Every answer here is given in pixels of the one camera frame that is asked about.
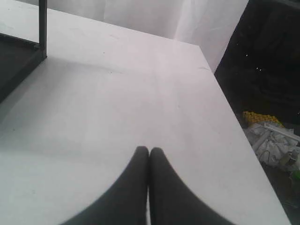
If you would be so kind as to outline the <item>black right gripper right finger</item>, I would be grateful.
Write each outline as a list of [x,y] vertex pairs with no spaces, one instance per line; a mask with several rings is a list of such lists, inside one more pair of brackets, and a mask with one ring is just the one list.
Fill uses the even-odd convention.
[[152,225],[221,224],[221,217],[189,190],[160,148],[150,153],[149,201]]

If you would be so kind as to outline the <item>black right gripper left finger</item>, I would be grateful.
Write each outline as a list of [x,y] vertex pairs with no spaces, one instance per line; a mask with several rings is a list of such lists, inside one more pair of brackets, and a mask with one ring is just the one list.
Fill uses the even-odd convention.
[[93,204],[65,225],[145,225],[149,150],[139,146],[127,167]]

